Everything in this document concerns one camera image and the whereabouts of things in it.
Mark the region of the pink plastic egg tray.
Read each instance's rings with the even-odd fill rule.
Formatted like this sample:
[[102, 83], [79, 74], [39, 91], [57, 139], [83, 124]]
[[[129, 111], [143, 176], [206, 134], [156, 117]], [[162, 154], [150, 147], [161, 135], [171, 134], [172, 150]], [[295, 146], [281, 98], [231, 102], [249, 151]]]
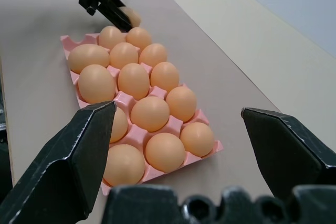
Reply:
[[[98, 37], [99, 37], [98, 33], [85, 34], [85, 37], [81, 42], [74, 42], [68, 35], [61, 36], [60, 41], [62, 43], [66, 59], [68, 60], [70, 52], [79, 45], [84, 45], [84, 44], [98, 45]], [[115, 78], [115, 80], [117, 80], [120, 70], [112, 66], [108, 66], [107, 69], [111, 73], [111, 75]], [[76, 98], [79, 104], [79, 108], [82, 109], [88, 105], [91, 105], [90, 103], [87, 103], [82, 98], [79, 92], [79, 89], [78, 89], [79, 74], [73, 72], [70, 69], [69, 71], [70, 71], [71, 79], [73, 82], [73, 86], [75, 88], [75, 94], [76, 94]], [[160, 99], [165, 100], [166, 95], [167, 95], [167, 92], [165, 90], [159, 87], [156, 87], [156, 86], [154, 87], [150, 86], [148, 97], [158, 97]], [[144, 152], [145, 146], [148, 140], [156, 134], [171, 133], [177, 137], [180, 137], [181, 130], [192, 123], [199, 122], [199, 123], [204, 123], [209, 126], [209, 121], [207, 117], [205, 116], [205, 114], [203, 113], [203, 111], [201, 109], [197, 109], [193, 117], [186, 123], [183, 123], [183, 121], [170, 115], [169, 120], [165, 124], [164, 127], [162, 127], [156, 132], [148, 132], [145, 129], [142, 129], [136, 126], [130, 120], [130, 117], [129, 117], [130, 112], [132, 108], [134, 107], [134, 105], [138, 102], [137, 100], [134, 99], [134, 97], [124, 93], [123, 91], [119, 91], [117, 88], [115, 92], [115, 98], [113, 99], [113, 101], [115, 101], [117, 107], [122, 109], [124, 113], [126, 114], [127, 119], [128, 119], [128, 129], [127, 129], [125, 136], [122, 137], [121, 140], [118, 140], [115, 143], [110, 144], [110, 148], [113, 147], [114, 145], [128, 144], [128, 145], [132, 145], [136, 147], [140, 152]], [[195, 156], [192, 153], [186, 151], [184, 162], [181, 164], [181, 166], [178, 169], [185, 167], [187, 165], [193, 164], [195, 162], [198, 162], [200, 160], [204, 160], [222, 150], [223, 150], [222, 143], [218, 140], [215, 140], [213, 149], [207, 155], [203, 157]], [[141, 180], [139, 180], [137, 184], [142, 184], [144, 182], [148, 182], [162, 175], [168, 174], [168, 173], [155, 169], [150, 164], [148, 164], [147, 161], [144, 161], [144, 162], [145, 162], [144, 174]], [[102, 179], [100, 188], [104, 196], [107, 196], [109, 194], [109, 191], [111, 190], [112, 187], [113, 186], [111, 186], [107, 181], [105, 181], [104, 178]]]

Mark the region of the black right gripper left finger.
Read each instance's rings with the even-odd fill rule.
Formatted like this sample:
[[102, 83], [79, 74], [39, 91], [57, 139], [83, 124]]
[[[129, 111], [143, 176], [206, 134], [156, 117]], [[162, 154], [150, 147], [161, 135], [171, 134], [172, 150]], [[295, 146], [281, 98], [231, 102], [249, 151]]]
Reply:
[[106, 167], [116, 104], [76, 112], [0, 204], [0, 224], [76, 224], [88, 218]]

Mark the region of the brown egg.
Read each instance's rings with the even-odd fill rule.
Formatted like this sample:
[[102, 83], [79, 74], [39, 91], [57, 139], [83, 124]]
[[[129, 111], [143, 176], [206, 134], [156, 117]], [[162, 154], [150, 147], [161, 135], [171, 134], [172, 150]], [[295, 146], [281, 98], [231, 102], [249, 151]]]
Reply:
[[170, 115], [183, 122], [189, 121], [196, 111], [196, 95], [185, 86], [172, 89], [166, 96], [165, 101], [170, 108]]
[[144, 172], [144, 157], [137, 148], [120, 144], [109, 149], [103, 175], [103, 179], [109, 185], [135, 185], [143, 177]]
[[138, 63], [139, 54], [137, 47], [128, 42], [115, 45], [109, 54], [110, 65], [117, 69], [122, 69], [130, 63]]
[[127, 116], [122, 109], [117, 107], [113, 119], [110, 143], [114, 143], [121, 140], [127, 133], [127, 130], [128, 130]]
[[114, 26], [103, 28], [98, 37], [98, 45], [110, 50], [122, 42], [125, 42], [125, 36]]
[[215, 144], [215, 136], [211, 128], [201, 122], [191, 123], [180, 133], [185, 150], [195, 156], [203, 157], [211, 152]]
[[79, 45], [70, 52], [68, 65], [77, 74], [89, 65], [101, 65], [106, 68], [109, 65], [109, 53], [98, 45]]
[[89, 65], [79, 75], [78, 89], [87, 103], [113, 100], [115, 88], [114, 77], [101, 65]]
[[165, 173], [178, 169], [185, 159], [185, 148], [181, 140], [171, 133], [159, 133], [145, 147], [147, 162]]
[[118, 88], [136, 100], [141, 100], [147, 96], [150, 89], [149, 75], [140, 64], [127, 64], [119, 72]]
[[168, 122], [169, 116], [169, 106], [163, 99], [146, 97], [134, 105], [130, 113], [130, 120], [148, 132], [155, 132]]
[[170, 92], [179, 85], [179, 82], [179, 71], [170, 62], [160, 62], [152, 69], [150, 75], [150, 84], [152, 87], [157, 86]]
[[141, 17], [139, 14], [130, 7], [120, 7], [120, 10], [129, 18], [132, 27], [139, 27], [141, 23]]
[[125, 40], [142, 51], [145, 47], [152, 43], [152, 36], [144, 28], [135, 27], [127, 33]]
[[154, 43], [145, 47], [139, 56], [139, 63], [155, 67], [161, 62], [167, 61], [167, 51], [162, 44]]

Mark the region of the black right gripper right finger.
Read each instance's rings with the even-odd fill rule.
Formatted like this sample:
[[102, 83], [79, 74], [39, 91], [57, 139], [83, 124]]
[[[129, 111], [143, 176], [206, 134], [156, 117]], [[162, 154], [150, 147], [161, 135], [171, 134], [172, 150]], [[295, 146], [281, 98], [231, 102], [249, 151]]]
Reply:
[[298, 185], [336, 185], [336, 152], [295, 117], [256, 108], [243, 108], [241, 117], [275, 197], [288, 198]]

